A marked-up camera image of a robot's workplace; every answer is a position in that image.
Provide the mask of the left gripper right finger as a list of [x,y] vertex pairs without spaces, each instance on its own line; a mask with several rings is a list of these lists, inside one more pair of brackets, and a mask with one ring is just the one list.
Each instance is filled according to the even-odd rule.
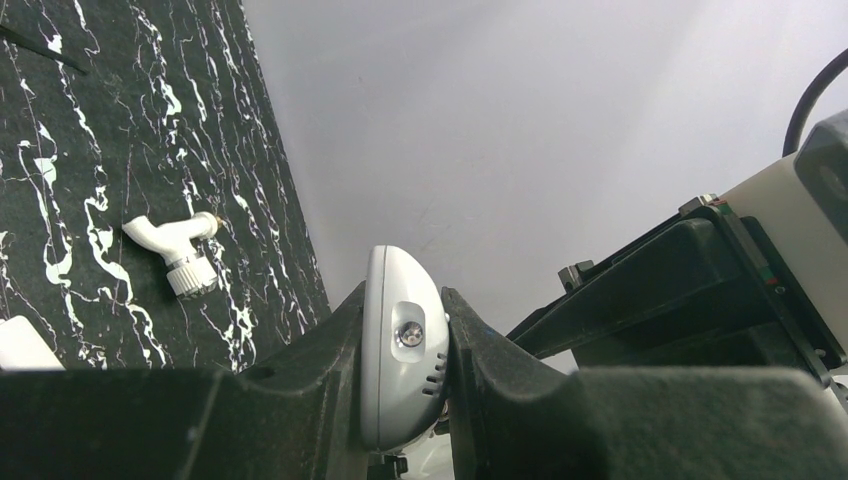
[[847,416],[785,368],[562,373],[444,288],[458,479],[843,479]]

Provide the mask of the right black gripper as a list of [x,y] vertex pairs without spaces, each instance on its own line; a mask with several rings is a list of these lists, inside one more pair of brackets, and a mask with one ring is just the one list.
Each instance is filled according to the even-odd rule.
[[560,273],[565,292],[509,334],[582,367],[782,367],[847,394],[847,351],[760,222],[713,195],[607,259]]

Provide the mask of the white plastic faucet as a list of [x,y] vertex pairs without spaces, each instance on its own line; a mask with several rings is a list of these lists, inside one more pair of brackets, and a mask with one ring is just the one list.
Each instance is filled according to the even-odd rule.
[[196,212],[187,220],[160,225],[154,225],[147,216],[138,216],[123,224],[122,230],[136,244],[163,259],[174,294],[186,299],[205,295],[218,285],[217,271],[193,241],[212,239],[220,226],[221,220],[212,213]]

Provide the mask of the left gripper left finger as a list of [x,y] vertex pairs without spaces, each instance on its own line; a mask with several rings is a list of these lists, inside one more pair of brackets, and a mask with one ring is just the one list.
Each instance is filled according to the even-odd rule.
[[5,372],[5,479],[363,479],[365,289],[240,374]]

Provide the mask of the white remote control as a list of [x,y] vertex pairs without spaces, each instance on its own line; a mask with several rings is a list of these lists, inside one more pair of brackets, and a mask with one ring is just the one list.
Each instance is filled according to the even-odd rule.
[[405,250],[371,250],[362,311],[360,428],[372,452],[396,452],[433,428],[445,403],[449,317]]

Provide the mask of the white battery cover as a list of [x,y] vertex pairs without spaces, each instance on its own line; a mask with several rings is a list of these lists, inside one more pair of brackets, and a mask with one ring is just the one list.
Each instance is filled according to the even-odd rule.
[[23,316],[1,321],[2,371],[59,371],[65,367]]

